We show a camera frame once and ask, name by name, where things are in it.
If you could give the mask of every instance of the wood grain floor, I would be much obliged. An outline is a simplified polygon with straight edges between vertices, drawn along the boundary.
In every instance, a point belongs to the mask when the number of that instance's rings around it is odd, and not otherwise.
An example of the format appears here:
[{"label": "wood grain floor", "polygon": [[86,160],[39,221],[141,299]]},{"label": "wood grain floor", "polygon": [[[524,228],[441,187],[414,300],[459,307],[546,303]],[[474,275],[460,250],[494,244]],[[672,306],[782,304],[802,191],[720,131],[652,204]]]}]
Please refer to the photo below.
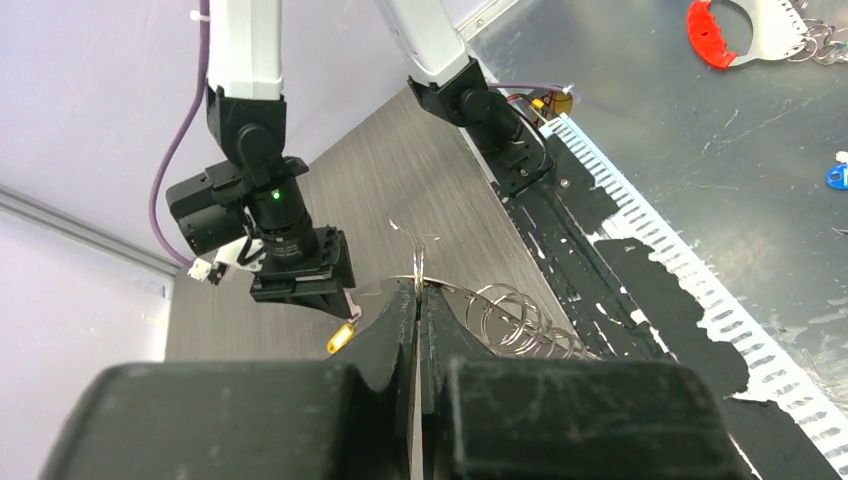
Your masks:
[{"label": "wood grain floor", "polygon": [[[316,160],[300,178],[316,225],[347,235],[358,288],[412,272],[468,288],[509,283],[560,326],[564,314],[459,131],[423,112],[404,90]],[[317,311],[257,305],[249,275],[218,287],[178,275],[167,360],[324,358],[341,320]]]}]

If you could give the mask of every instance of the metal table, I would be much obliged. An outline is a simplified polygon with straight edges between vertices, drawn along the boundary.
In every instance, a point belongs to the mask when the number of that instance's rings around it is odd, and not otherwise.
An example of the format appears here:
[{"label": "metal table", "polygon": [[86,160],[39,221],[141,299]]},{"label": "metal table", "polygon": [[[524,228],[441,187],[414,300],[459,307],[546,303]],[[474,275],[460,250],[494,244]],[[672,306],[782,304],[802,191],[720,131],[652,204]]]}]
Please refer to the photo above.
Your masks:
[{"label": "metal table", "polygon": [[[688,0],[519,2],[470,43],[501,81],[574,83],[573,118],[749,313],[848,411],[845,65],[708,68]],[[714,2],[731,50],[744,14]],[[807,16],[848,26],[848,5]]]}]

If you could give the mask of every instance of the yellow connector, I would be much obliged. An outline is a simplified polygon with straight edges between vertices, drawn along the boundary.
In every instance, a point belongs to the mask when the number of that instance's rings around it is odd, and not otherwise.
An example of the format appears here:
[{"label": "yellow connector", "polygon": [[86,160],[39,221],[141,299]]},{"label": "yellow connector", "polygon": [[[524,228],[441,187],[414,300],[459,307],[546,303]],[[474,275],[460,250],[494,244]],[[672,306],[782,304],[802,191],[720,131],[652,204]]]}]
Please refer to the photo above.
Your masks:
[{"label": "yellow connector", "polygon": [[330,337],[330,341],[327,342],[327,351],[330,352],[330,355],[338,352],[342,347],[347,345],[347,342],[353,338],[354,333],[356,333],[356,330],[353,328],[353,324],[345,323],[342,325],[336,334]]}]

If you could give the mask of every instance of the white plastic strip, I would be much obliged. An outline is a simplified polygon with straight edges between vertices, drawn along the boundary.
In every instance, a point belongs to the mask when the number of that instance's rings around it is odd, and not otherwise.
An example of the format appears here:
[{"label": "white plastic strip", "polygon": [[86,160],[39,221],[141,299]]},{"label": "white plastic strip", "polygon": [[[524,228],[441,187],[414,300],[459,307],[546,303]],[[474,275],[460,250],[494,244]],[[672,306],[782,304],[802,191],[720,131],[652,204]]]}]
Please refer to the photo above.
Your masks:
[{"label": "white plastic strip", "polygon": [[568,116],[542,128],[559,136],[618,203],[598,238],[636,238],[654,249],[652,260],[677,275],[704,307],[699,326],[714,341],[730,342],[748,363],[748,392],[740,398],[774,400],[792,416],[843,479],[848,480],[848,419],[710,272],[636,188]]}]

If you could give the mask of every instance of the white cable tie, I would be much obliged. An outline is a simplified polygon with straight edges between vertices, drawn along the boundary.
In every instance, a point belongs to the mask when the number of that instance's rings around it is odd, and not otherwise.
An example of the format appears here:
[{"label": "white cable tie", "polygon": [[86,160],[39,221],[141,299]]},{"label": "white cable tie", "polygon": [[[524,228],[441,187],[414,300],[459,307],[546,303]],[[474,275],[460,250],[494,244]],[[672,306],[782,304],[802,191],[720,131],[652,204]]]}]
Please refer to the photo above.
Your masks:
[{"label": "white cable tie", "polygon": [[209,23],[209,15],[201,15],[200,12],[197,10],[192,10],[191,13],[189,13],[189,16],[195,22]]}]

